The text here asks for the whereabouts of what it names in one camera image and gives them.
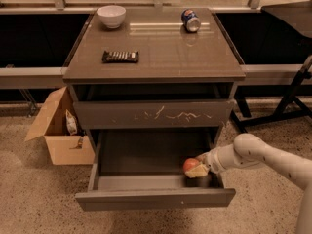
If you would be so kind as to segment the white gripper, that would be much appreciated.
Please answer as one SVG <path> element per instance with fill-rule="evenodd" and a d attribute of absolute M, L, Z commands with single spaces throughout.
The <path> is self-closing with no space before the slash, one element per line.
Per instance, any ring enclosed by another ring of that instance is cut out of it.
<path fill-rule="evenodd" d="M 209 171 L 214 174 L 219 174 L 225 171 L 225 168 L 219 160 L 217 148 L 198 155 L 196 159 L 200 162 L 204 162 L 207 167 L 200 163 L 196 166 L 187 168 L 185 174 L 189 178 L 206 176 Z"/>

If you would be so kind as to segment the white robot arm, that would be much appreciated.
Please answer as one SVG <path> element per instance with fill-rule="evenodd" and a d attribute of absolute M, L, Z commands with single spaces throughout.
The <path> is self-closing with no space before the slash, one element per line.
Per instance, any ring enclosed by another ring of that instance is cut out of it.
<path fill-rule="evenodd" d="M 232 144 L 221 146 L 184 161 L 183 171 L 189 178 L 226 170 L 253 169 L 266 165 L 304 191 L 295 234 L 312 232 L 312 161 L 265 143 L 258 136 L 244 133 Z"/>

